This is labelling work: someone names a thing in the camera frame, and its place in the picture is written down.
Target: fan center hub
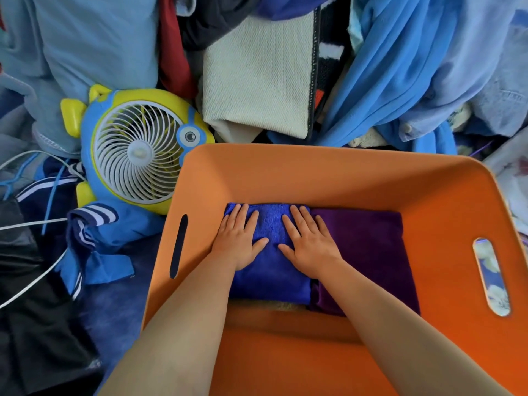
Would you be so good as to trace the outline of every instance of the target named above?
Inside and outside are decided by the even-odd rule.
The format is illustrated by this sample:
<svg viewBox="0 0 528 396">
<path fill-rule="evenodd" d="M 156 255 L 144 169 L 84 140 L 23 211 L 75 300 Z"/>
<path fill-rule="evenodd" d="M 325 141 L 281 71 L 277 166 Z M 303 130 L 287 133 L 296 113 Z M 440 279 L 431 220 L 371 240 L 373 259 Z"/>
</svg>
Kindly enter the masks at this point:
<svg viewBox="0 0 528 396">
<path fill-rule="evenodd" d="M 128 159 L 137 167 L 146 167 L 154 159 L 154 150 L 145 140 L 134 140 L 128 145 Z"/>
</svg>

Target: cartoon eye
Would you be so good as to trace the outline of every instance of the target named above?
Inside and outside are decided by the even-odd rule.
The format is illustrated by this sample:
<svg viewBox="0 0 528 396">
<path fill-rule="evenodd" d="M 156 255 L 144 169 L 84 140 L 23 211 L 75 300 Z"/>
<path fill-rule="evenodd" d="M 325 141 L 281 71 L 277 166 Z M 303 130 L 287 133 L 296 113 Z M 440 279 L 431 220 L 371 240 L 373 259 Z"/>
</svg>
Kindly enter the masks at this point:
<svg viewBox="0 0 528 396">
<path fill-rule="evenodd" d="M 200 144 L 200 131 L 191 126 L 183 128 L 180 132 L 180 141 L 186 147 L 195 147 Z"/>
</svg>

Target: finger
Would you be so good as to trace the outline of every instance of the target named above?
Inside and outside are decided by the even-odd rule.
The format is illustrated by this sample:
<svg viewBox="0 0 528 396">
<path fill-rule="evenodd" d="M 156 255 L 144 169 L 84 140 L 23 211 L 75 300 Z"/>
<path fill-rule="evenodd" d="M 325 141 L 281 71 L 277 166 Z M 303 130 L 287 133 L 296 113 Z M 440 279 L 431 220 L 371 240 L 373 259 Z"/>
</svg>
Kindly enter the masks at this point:
<svg viewBox="0 0 528 396">
<path fill-rule="evenodd" d="M 224 219 L 220 222 L 220 227 L 218 228 L 218 233 L 225 231 L 226 225 L 228 223 L 229 214 L 224 215 Z"/>
<path fill-rule="evenodd" d="M 317 226 L 319 226 L 319 232 L 322 233 L 324 237 L 331 238 L 332 235 L 330 235 L 330 231 L 326 227 L 326 224 L 323 221 L 323 219 L 321 218 L 321 216 L 320 215 L 316 215 L 315 216 L 315 220 L 317 221 Z"/>
<path fill-rule="evenodd" d="M 306 221 L 304 220 L 303 216 L 300 215 L 299 208 L 293 205 L 290 206 L 290 211 L 292 216 L 294 217 L 295 223 L 297 224 L 297 228 L 299 229 L 300 235 L 305 236 L 311 233 L 311 230 L 306 225 Z"/>
<path fill-rule="evenodd" d="M 294 243 L 296 240 L 300 239 L 299 231 L 297 231 L 297 228 L 286 214 L 282 216 L 282 222 L 284 224 L 284 227 L 286 228 L 288 236 L 290 236 L 290 239 Z"/>
<path fill-rule="evenodd" d="M 244 225 L 246 225 L 246 217 L 248 215 L 249 205 L 244 204 L 240 211 L 238 212 L 238 216 L 236 218 L 236 221 L 234 223 L 235 229 L 244 230 Z"/>
<path fill-rule="evenodd" d="M 251 216 L 247 220 L 248 222 L 246 224 L 246 228 L 244 229 L 244 232 L 249 233 L 251 234 L 251 236 L 253 236 L 253 234 L 255 233 L 255 228 L 257 227 L 258 219 L 259 219 L 259 212 L 254 211 L 253 214 L 251 214 Z"/>
<path fill-rule="evenodd" d="M 287 244 L 280 244 L 279 250 L 284 254 L 284 257 L 286 257 L 288 260 L 291 261 L 291 263 L 294 263 L 295 261 L 295 252 L 294 250 L 288 246 Z"/>
<path fill-rule="evenodd" d="M 233 229 L 234 223 L 237 221 L 236 217 L 239 211 L 240 211 L 240 204 L 237 204 L 236 206 L 234 206 L 233 211 L 231 211 L 231 214 L 229 214 L 229 219 L 225 226 L 226 229 Z"/>
<path fill-rule="evenodd" d="M 308 212 L 308 209 L 305 206 L 300 206 L 299 208 L 300 215 L 304 218 L 306 225 L 308 226 L 308 229 L 310 229 L 310 232 L 317 233 L 319 232 L 319 228 L 317 227 L 317 224 L 315 223 L 314 219 Z"/>
<path fill-rule="evenodd" d="M 253 251 L 251 254 L 252 261 L 259 255 L 259 253 L 264 249 L 264 247 L 266 247 L 268 242 L 269 242 L 268 238 L 262 238 L 255 242 L 255 244 L 253 245 Z"/>
</svg>

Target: fan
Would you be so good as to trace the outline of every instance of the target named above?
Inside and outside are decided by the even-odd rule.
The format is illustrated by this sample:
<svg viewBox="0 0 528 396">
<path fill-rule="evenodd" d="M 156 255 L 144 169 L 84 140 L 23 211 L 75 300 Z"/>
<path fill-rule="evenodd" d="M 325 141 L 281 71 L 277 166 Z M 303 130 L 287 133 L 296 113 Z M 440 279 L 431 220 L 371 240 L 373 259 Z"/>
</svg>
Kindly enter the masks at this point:
<svg viewBox="0 0 528 396">
<path fill-rule="evenodd" d="M 214 143 L 207 124 L 186 101 L 159 89 L 90 89 L 90 104 L 63 99 L 68 133 L 81 138 L 87 183 L 79 206 L 109 196 L 166 214 L 185 155 Z"/>
</svg>

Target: orange basket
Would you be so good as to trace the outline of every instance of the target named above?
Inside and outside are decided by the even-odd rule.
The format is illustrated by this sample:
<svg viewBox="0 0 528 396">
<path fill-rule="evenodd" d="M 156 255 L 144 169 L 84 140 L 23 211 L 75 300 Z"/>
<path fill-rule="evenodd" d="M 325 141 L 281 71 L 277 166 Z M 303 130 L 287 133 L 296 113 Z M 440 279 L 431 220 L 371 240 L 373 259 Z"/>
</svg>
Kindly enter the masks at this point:
<svg viewBox="0 0 528 396">
<path fill-rule="evenodd" d="M 422 317 L 501 385 L 528 395 L 528 268 L 495 180 L 478 161 L 346 148 L 200 146 L 185 159 L 176 185 L 144 325 L 210 251 L 228 202 L 399 211 Z M 506 317 L 487 304 L 472 248 L 477 238 L 494 247 L 510 297 Z M 210 394 L 396 392 L 346 318 L 230 305 Z"/>
</svg>

